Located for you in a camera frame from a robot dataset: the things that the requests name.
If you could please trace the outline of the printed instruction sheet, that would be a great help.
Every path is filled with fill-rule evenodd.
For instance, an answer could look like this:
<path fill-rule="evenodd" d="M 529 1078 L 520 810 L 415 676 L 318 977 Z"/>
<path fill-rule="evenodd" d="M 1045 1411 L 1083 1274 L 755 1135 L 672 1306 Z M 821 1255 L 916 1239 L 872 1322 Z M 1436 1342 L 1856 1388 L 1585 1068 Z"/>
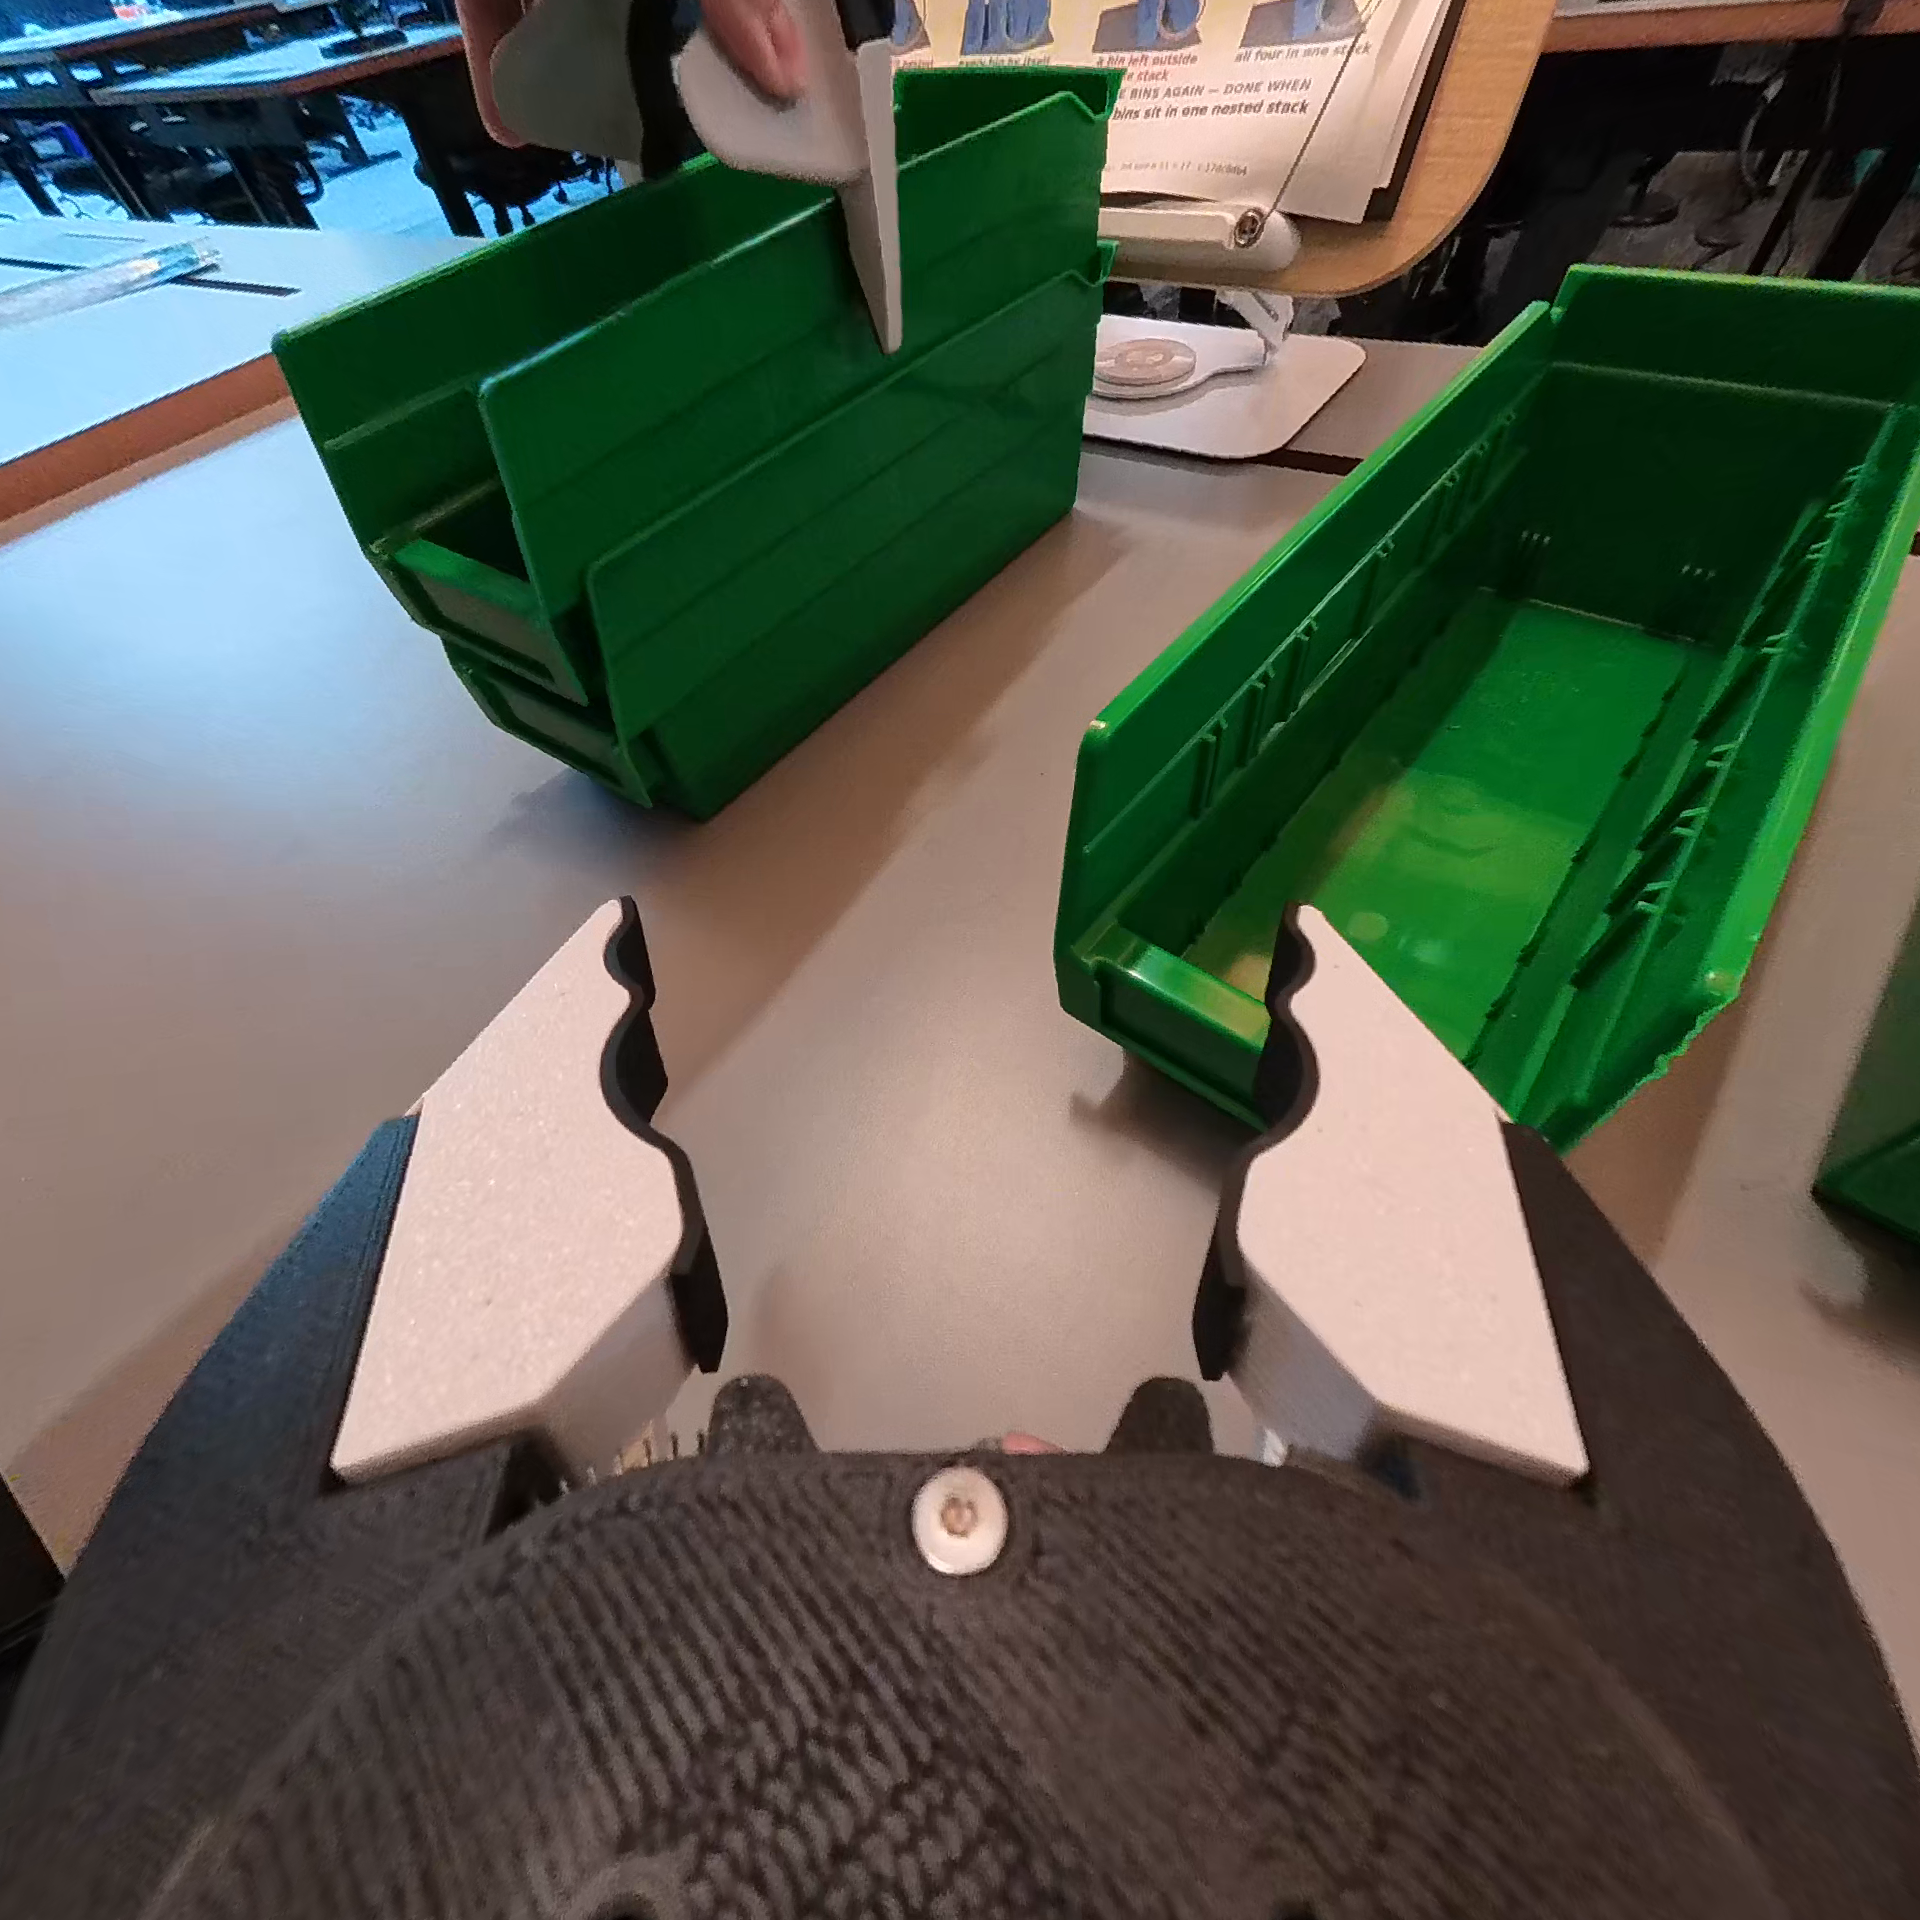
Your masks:
<path fill-rule="evenodd" d="M 897 2 L 922 69 L 1116 77 L 1103 201 L 1257 205 L 1358 227 L 1391 212 L 1462 5 Z"/>

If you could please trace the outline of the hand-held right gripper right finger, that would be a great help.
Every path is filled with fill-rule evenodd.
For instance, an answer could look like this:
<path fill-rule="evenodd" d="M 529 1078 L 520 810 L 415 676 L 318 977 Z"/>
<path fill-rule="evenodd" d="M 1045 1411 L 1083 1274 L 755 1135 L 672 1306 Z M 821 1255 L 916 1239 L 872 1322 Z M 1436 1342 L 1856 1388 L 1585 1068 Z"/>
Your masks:
<path fill-rule="evenodd" d="M 1554 1488 L 1590 1470 L 1500 1104 L 1311 904 L 1282 910 L 1257 1139 L 1191 1309 L 1271 1467 L 1393 1442 Z"/>

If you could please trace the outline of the white clip bar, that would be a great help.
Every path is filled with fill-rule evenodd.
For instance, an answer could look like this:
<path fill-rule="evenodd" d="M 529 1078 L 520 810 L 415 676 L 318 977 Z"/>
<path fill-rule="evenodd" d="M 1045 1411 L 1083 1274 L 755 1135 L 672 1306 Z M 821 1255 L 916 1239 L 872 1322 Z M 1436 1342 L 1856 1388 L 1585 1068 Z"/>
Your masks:
<path fill-rule="evenodd" d="M 1264 205 L 1183 198 L 1103 201 L 1098 235 L 1116 247 L 1123 277 L 1190 286 L 1266 283 L 1290 271 L 1302 247 L 1295 222 Z"/>

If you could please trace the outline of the clear plastic strip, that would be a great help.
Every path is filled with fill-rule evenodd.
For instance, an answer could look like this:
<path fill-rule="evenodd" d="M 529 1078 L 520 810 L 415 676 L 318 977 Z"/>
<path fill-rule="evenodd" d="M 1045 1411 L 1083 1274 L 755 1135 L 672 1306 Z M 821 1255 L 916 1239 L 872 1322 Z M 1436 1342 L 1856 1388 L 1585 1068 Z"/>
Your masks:
<path fill-rule="evenodd" d="M 1 331 L 130 298 L 188 277 L 202 277 L 220 265 L 222 254 L 218 250 L 181 242 L 89 266 L 62 266 L 51 271 L 49 277 L 1 292 Z"/>

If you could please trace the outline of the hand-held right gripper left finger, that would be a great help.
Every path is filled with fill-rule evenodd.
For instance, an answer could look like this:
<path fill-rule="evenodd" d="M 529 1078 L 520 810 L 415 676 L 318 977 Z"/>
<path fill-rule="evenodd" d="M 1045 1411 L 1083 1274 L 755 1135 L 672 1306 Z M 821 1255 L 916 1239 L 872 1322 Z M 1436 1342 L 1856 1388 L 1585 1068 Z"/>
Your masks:
<path fill-rule="evenodd" d="M 574 1485 L 633 1467 L 728 1305 L 638 904 L 588 915 L 425 1087 L 329 1453 L 369 1485 L 522 1438 Z"/>

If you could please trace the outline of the wooden instruction board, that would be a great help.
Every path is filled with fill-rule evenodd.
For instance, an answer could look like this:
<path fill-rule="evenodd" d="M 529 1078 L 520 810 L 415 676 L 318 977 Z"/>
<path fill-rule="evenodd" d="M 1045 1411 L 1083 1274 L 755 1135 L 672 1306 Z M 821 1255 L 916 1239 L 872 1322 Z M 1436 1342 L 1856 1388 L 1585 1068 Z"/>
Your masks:
<path fill-rule="evenodd" d="M 1492 178 L 1523 104 L 1555 13 L 1554 2 L 1466 2 L 1436 70 L 1401 195 L 1385 220 L 1342 224 L 1300 219 L 1284 266 L 1240 261 L 1152 261 L 1120 242 L 1109 277 L 1193 288 L 1254 288 L 1288 298 L 1367 294 L 1428 258 L 1467 216 Z"/>

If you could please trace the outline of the green plastic bin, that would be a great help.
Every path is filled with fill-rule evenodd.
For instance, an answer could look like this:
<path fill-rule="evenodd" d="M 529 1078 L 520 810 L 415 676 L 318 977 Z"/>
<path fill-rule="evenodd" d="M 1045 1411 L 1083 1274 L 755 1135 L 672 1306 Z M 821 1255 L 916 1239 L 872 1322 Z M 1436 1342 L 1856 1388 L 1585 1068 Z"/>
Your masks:
<path fill-rule="evenodd" d="M 642 551 L 747 570 L 930 526 L 957 561 L 1067 513 L 1120 82 L 896 77 L 904 343 L 876 343 L 826 187 L 699 159 L 274 340 L 347 528 L 409 619 L 569 708 L 648 614 Z"/>
<path fill-rule="evenodd" d="M 1739 997 L 1915 474 L 1915 290 L 1573 266 L 1087 727 L 1066 1014 L 1254 1125 L 1309 904 L 1583 1140 Z"/>
<path fill-rule="evenodd" d="M 1868 1022 L 1814 1199 L 1909 1247 L 1917 1244 L 1917 947 L 1891 962 Z"/>
<path fill-rule="evenodd" d="M 598 703 L 447 642 L 456 678 L 614 794 L 712 819 L 1067 517 L 1105 266 L 1096 249 L 591 564 Z"/>

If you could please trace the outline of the grey side desk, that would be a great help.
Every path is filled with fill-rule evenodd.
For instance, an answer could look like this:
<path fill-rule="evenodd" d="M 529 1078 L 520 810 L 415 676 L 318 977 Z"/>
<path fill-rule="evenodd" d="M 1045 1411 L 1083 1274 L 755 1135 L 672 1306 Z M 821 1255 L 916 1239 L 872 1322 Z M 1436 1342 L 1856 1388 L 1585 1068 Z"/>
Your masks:
<path fill-rule="evenodd" d="M 288 402 L 283 329 L 424 274 L 476 239 L 89 219 L 5 220 L 3 283 L 72 278 L 110 258 L 195 242 L 208 277 L 3 331 L 3 536 L 115 491 L 206 436 Z"/>

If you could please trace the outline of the person's left hand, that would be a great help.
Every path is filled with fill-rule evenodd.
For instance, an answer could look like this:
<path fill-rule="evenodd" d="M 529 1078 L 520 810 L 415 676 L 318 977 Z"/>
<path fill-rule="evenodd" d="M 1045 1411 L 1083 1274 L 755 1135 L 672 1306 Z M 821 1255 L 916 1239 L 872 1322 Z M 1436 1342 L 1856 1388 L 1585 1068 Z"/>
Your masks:
<path fill-rule="evenodd" d="M 494 88 L 494 56 L 498 45 L 539 9 L 539 2 L 451 5 L 480 121 L 491 141 L 503 148 L 520 148 L 524 141 L 502 118 Z M 785 5 L 709 2 L 702 5 L 702 23 L 732 65 L 763 95 L 780 100 L 794 100 L 803 95 L 807 80 L 806 46 Z"/>

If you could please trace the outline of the background wooden table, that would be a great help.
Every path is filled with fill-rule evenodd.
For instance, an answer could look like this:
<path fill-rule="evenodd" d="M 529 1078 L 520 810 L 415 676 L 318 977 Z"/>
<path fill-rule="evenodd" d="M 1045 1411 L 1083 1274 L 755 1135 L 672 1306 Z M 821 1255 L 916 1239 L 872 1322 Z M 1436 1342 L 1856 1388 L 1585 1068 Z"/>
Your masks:
<path fill-rule="evenodd" d="M 1543 54 L 1915 36 L 1915 2 L 1559 2 Z"/>

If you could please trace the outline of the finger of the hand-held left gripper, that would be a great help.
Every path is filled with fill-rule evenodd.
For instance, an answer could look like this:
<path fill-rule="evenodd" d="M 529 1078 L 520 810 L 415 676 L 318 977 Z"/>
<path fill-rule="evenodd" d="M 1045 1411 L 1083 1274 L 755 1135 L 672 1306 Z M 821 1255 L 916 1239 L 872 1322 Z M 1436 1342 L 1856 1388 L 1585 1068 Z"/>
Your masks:
<path fill-rule="evenodd" d="M 838 191 L 853 274 L 876 331 L 876 347 L 896 354 L 904 340 L 900 168 L 896 115 L 896 6 L 834 2 L 846 46 L 859 162 Z"/>

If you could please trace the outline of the white stand base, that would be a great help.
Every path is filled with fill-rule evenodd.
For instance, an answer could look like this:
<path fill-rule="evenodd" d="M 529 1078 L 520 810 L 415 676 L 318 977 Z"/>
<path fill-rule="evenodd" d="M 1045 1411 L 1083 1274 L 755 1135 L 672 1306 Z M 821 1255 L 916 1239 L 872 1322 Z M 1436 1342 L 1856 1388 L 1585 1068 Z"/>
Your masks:
<path fill-rule="evenodd" d="M 1355 340 L 1293 331 L 1293 303 L 1217 290 L 1237 325 L 1098 320 L 1083 436 L 1206 462 L 1284 448 L 1359 373 Z"/>

